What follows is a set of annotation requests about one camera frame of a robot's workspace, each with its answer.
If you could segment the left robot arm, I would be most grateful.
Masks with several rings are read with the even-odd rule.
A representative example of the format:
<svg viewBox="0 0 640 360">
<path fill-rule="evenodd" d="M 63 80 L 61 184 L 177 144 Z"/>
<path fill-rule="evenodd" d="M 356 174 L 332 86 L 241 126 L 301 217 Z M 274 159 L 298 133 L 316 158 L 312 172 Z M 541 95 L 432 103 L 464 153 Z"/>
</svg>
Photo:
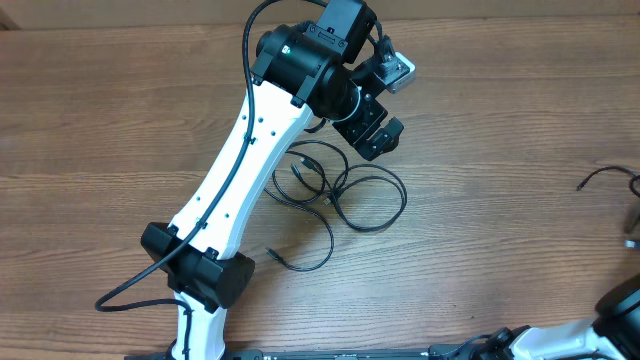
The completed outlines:
<svg viewBox="0 0 640 360">
<path fill-rule="evenodd" d="M 181 312 L 170 359 L 220 359 L 228 309 L 254 262 L 239 247 L 277 164 L 313 118 L 328 121 L 365 160 L 393 151 L 403 130 L 379 103 L 415 68 L 362 1 L 329 1 L 317 21 L 281 25 L 242 48 L 246 96 L 237 121 L 188 203 L 141 237 Z"/>
</svg>

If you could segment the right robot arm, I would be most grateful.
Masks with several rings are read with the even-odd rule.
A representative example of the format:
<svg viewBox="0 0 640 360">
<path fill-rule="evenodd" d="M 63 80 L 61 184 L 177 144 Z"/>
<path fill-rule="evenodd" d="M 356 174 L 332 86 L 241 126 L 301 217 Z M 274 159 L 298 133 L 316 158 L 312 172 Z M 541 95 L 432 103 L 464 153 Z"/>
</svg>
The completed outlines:
<svg viewBox="0 0 640 360">
<path fill-rule="evenodd" d="M 639 277 L 606 293 L 591 318 L 549 328 L 501 329 L 477 350 L 481 360 L 639 360 Z"/>
</svg>

